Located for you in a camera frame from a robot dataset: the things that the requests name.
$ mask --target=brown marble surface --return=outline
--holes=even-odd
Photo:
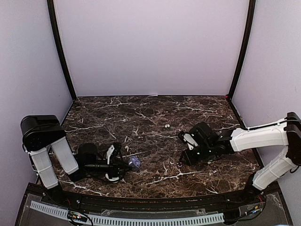
[[[251,150],[224,155],[209,165],[177,167],[187,148],[178,132],[201,121],[216,132],[238,126],[223,97],[80,97],[63,124],[72,150],[95,143],[105,152],[112,142],[120,142],[125,160],[137,156],[141,170],[128,172],[116,184],[94,178],[73,183],[53,154],[51,161],[63,189],[82,194],[179,198],[243,189],[249,175],[259,169]]]

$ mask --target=white wall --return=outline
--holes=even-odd
[[[46,0],[0,1],[0,225],[14,225],[27,183],[36,176],[21,148],[21,119],[71,105]]]
[[[234,104],[247,126],[301,116],[301,2],[258,0]],[[281,147],[260,150],[267,164]],[[294,225],[301,225],[301,171],[279,180]]]
[[[248,0],[56,0],[78,96],[226,95]]]

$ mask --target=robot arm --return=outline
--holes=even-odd
[[[282,145],[282,152],[250,177],[251,186],[256,192],[264,190],[286,172],[301,165],[301,120],[295,113],[288,113],[286,118],[271,124],[223,130],[220,135],[201,122],[189,133],[181,131],[179,138],[188,144],[188,149],[180,157],[180,166],[183,159],[186,164],[192,165],[249,148]]]
[[[50,146],[71,181],[85,178],[91,172],[104,172],[111,182],[117,182],[130,170],[138,171],[140,161],[131,157],[129,165],[123,161],[121,144],[113,143],[106,153],[106,158],[96,158],[97,146],[83,144],[74,156],[66,139],[66,132],[54,115],[27,116],[21,121],[23,146],[30,155],[35,171],[43,185],[51,189],[59,185],[55,176],[47,146]]]
[[[70,176],[79,169],[66,139],[66,132],[54,115],[27,116],[21,121],[23,145],[30,155],[45,188],[58,185],[47,152],[51,146],[62,168]]]

